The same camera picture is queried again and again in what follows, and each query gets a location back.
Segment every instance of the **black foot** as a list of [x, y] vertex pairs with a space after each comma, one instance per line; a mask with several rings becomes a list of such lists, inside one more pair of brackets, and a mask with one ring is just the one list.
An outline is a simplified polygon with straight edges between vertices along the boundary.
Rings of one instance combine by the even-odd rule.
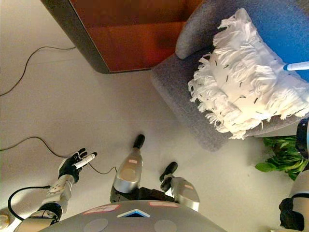
[[160, 182], [162, 182], [162, 181], [164, 180], [164, 176], [165, 176], [165, 175], [173, 174], [173, 173], [176, 171], [177, 168], [178, 168], [178, 164], [177, 164], [176, 162], [170, 163], [170, 164], [166, 167], [166, 169], [165, 169], [165, 171], [163, 172], [163, 174], [160, 176]]
[[136, 140], [134, 142], [133, 148], [141, 149], [145, 141], [145, 136], [143, 134], [140, 134], [136, 137]]
[[172, 182], [172, 177], [165, 178], [160, 186], [162, 191], [167, 192], [167, 190], [169, 190], [169, 188], [171, 187], [171, 182]]

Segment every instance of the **blue triangle logo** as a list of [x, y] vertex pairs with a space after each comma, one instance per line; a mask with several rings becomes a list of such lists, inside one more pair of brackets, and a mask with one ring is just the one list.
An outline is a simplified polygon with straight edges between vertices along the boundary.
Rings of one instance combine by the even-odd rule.
[[150, 215], [141, 211], [140, 209], [133, 209], [133, 210], [130, 210], [130, 211], [127, 211], [123, 214], [119, 214], [117, 216], [118, 218], [150, 218]]

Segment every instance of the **pink label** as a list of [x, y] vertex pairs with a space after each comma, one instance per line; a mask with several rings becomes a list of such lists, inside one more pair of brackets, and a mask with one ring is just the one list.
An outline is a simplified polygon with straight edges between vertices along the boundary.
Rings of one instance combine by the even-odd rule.
[[178, 205], [173, 202], [149, 202], [150, 206], [161, 206], [161, 207], [173, 207], [177, 208]]
[[135, 159], [129, 159], [129, 163], [137, 163], [137, 160], [135, 160]]
[[104, 212], [111, 212], [114, 211], [115, 209], [119, 208], [119, 204], [112, 204], [112, 205], [102, 205], [94, 209], [90, 209], [84, 214], [91, 214], [91, 213], [104, 213]]
[[193, 189], [193, 187], [191, 185], [184, 185], [186, 188], [190, 188], [190, 189]]

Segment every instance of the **white fringed pillow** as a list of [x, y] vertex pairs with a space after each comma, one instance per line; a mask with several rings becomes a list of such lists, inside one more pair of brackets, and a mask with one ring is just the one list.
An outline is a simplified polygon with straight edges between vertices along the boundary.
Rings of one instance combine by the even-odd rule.
[[245, 9], [222, 20], [225, 30], [213, 38], [215, 50], [204, 55], [189, 83], [200, 112], [219, 132], [244, 138], [246, 130], [270, 121], [272, 116], [299, 117], [309, 112], [309, 84], [296, 72], [285, 71], [285, 63], [259, 36]]

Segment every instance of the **green plant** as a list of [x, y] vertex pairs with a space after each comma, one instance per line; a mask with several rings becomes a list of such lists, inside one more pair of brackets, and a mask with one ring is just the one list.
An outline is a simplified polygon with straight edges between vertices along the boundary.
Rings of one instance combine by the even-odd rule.
[[258, 163], [255, 166], [256, 169], [262, 172], [284, 171], [292, 180], [295, 180], [308, 164], [308, 160], [303, 158], [295, 148], [296, 136], [265, 137], [263, 141], [275, 155], [263, 163]]

